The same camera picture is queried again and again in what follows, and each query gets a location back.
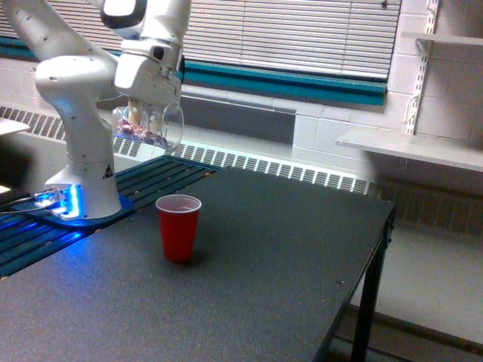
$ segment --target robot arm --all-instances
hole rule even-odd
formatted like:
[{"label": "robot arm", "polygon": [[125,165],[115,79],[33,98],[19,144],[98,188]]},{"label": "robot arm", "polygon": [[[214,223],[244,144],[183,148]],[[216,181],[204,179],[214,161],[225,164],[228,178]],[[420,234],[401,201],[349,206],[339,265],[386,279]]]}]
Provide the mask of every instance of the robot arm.
[{"label": "robot arm", "polygon": [[119,93],[152,106],[180,101],[177,78],[191,0],[105,0],[101,18],[123,39],[115,75]]},{"label": "robot arm", "polygon": [[45,0],[3,1],[12,27],[42,61],[35,76],[38,91],[66,130],[67,166],[46,186],[71,190],[70,206],[50,210],[67,220],[98,219],[121,209],[111,125],[99,116],[97,101],[124,94],[148,110],[149,121],[183,117],[177,72],[191,1],[90,2],[125,39],[119,59],[74,32]]},{"label": "robot arm", "polygon": [[4,0],[2,5],[20,39],[41,60],[38,92],[57,110],[66,131],[67,165],[46,189],[71,192],[64,206],[51,212],[66,220],[117,213],[112,130],[97,111],[97,101],[118,97],[117,59],[74,32],[44,0]]}]

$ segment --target red solo cup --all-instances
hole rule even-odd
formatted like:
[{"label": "red solo cup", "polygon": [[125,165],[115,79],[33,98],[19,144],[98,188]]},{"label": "red solo cup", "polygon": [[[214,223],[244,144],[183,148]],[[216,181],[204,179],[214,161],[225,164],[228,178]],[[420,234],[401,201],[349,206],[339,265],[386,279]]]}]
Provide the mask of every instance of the red solo cup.
[{"label": "red solo cup", "polygon": [[166,259],[171,262],[189,261],[202,202],[188,195],[169,195],[159,198],[156,207]]}]

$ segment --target shelf bracket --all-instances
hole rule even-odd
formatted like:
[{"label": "shelf bracket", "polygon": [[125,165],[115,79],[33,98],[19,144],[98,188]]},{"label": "shelf bracket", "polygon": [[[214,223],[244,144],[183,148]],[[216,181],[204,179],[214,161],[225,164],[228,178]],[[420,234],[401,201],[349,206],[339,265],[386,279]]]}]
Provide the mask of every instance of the shelf bracket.
[{"label": "shelf bracket", "polygon": [[[439,0],[427,0],[426,6],[429,12],[428,22],[426,24],[426,34],[434,34],[436,18],[438,16]],[[424,81],[428,69],[429,55],[431,54],[432,47],[432,41],[417,39],[416,42],[418,48],[421,50],[421,60],[417,71],[417,80],[413,96],[406,107],[405,124],[407,134],[414,134],[416,130],[417,118],[420,113],[421,98],[423,96]]]}]

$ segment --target black table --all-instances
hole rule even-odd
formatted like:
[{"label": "black table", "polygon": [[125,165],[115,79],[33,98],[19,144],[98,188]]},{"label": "black table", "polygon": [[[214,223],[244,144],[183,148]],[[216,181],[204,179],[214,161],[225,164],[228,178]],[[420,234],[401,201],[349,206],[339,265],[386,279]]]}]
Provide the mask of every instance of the black table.
[{"label": "black table", "polygon": [[191,265],[164,260],[147,207],[3,280],[2,360],[321,360],[367,269],[365,359],[393,204],[235,169],[185,193]]}]

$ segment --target white window blinds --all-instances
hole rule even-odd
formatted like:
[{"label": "white window blinds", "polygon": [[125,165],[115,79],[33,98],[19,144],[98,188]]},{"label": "white window blinds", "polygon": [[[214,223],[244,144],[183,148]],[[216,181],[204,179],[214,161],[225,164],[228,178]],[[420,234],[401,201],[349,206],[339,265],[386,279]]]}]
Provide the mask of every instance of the white window blinds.
[{"label": "white window blinds", "polygon": [[[82,1],[49,0],[109,49],[120,39]],[[192,0],[187,59],[348,77],[388,76],[401,0]],[[0,16],[0,36],[14,36]]]}]

